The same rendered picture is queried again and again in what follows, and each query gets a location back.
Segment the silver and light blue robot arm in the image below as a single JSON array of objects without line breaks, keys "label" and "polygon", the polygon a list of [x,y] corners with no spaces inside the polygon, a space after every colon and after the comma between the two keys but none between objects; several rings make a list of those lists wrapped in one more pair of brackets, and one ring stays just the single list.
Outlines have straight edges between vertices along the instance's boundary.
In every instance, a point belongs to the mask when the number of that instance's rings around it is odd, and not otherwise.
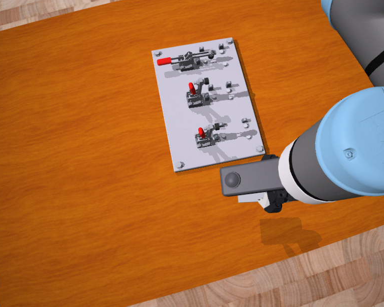
[{"label": "silver and light blue robot arm", "polygon": [[306,204],[384,196],[384,0],[321,0],[374,87],[337,102],[280,158],[220,168],[223,196],[286,190]]}]

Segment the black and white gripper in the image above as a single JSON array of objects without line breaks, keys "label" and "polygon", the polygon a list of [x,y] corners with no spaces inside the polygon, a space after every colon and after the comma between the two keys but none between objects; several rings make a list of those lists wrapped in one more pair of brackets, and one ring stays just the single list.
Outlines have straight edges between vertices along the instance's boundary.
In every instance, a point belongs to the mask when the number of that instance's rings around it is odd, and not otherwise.
[{"label": "black and white gripper", "polygon": [[[273,155],[264,155],[261,159],[268,160],[278,158],[279,156]],[[268,213],[278,213],[282,210],[282,204],[292,201],[298,201],[294,199],[286,190],[278,190],[267,192],[264,195],[264,198],[258,199],[259,204],[264,208]]]}]

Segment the grey toggle clamp with red handle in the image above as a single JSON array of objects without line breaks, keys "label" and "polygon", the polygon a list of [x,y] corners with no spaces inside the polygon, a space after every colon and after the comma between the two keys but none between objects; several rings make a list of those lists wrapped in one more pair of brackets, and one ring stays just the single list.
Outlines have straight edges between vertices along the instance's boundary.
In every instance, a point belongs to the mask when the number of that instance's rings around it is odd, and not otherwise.
[{"label": "grey toggle clamp with red handle", "polygon": [[[190,53],[190,55],[188,55],[189,53]],[[208,54],[206,54],[206,53],[208,53]],[[200,54],[204,54],[204,55],[200,55]],[[198,56],[194,56],[194,55],[198,55]],[[188,51],[186,54],[178,55],[178,57],[174,57],[174,58],[168,57],[168,58],[158,59],[157,64],[158,64],[158,66],[167,65],[167,64],[171,64],[171,65],[179,64],[180,71],[187,71],[187,70],[193,70],[194,69],[194,64],[193,64],[194,58],[208,56],[209,59],[213,59],[214,55],[216,55],[216,50],[213,50],[213,49],[210,49],[209,51],[193,53],[193,54],[192,54],[192,52]],[[177,62],[171,62],[171,60],[175,60],[175,59],[178,59],[178,61]]]},{"label": "grey toggle clamp with red handle", "polygon": [[[207,130],[204,132],[204,130]],[[219,128],[219,123],[215,123],[214,125],[213,124],[209,124],[208,126],[206,126],[205,128],[198,128],[198,133],[195,133],[195,140],[196,140],[196,144],[197,144],[197,148],[201,148],[201,147],[206,147],[206,146],[211,146],[212,143],[212,138],[211,138],[211,134],[212,134],[212,131],[214,130],[220,130]]]}]

